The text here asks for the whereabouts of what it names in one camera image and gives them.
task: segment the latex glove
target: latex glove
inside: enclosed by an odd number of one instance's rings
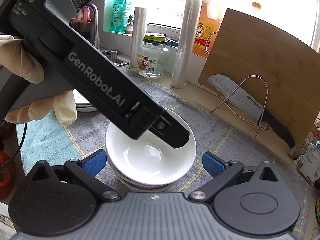
[[[21,46],[22,40],[0,35],[0,65],[31,83],[38,84],[44,79],[41,64]],[[20,110],[7,114],[5,120],[12,123],[26,123],[44,118],[54,108],[61,124],[69,125],[77,118],[76,103],[72,91],[67,91],[43,100],[35,101]]]

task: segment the cutting board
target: cutting board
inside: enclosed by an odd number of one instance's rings
[[[302,146],[320,110],[320,54],[270,23],[227,9],[198,80],[217,92],[207,82],[214,74],[237,84],[247,76],[261,76],[269,89],[267,109]],[[249,79],[242,87],[263,105],[261,80]]]

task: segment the knife handle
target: knife handle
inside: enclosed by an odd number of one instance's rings
[[[267,109],[264,110],[262,122],[263,121],[267,122],[270,125],[270,127],[273,129],[276,135],[278,135],[282,140],[284,140],[289,145],[290,149],[295,147],[296,143],[291,133]]]

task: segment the countertop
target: countertop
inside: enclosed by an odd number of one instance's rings
[[[119,59],[128,61],[130,63],[130,57],[119,54]],[[131,67],[123,66],[119,68],[120,70],[131,69],[135,72],[139,71],[138,67]],[[183,89],[177,89],[171,86],[171,74],[168,72],[164,72],[163,77],[158,79],[150,79],[151,81],[158,83],[172,93],[182,97],[184,100],[188,101],[189,103],[210,112],[215,107],[217,107],[221,103],[221,99],[218,95],[203,87],[203,86],[196,86],[189,82],[186,83]],[[233,109],[243,118],[248,119],[248,117],[238,108],[233,107]],[[215,116],[221,118],[223,121],[233,125],[235,128],[247,133],[250,136],[255,135],[256,128],[245,121],[241,120],[238,116],[236,116],[226,105],[222,105],[219,107],[214,113]],[[299,174],[299,171],[295,168],[292,163],[292,158],[287,154],[290,150],[288,145],[279,138],[271,129],[268,131],[260,130],[257,135],[257,140],[260,141],[265,147],[267,147],[271,152],[275,154],[275,156],[280,159],[283,163],[285,163],[288,167],[290,167],[293,171]]]

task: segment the stacked bowl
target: stacked bowl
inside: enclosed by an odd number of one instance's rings
[[[76,108],[79,112],[94,112],[97,111],[95,108],[83,95],[81,95],[77,90],[73,90],[73,96],[76,102]]]
[[[196,140],[190,127],[176,113],[166,111],[190,132],[183,147],[174,149],[149,130],[133,140],[113,123],[108,126],[108,162],[115,176],[133,191],[161,192],[172,187],[196,158]]]

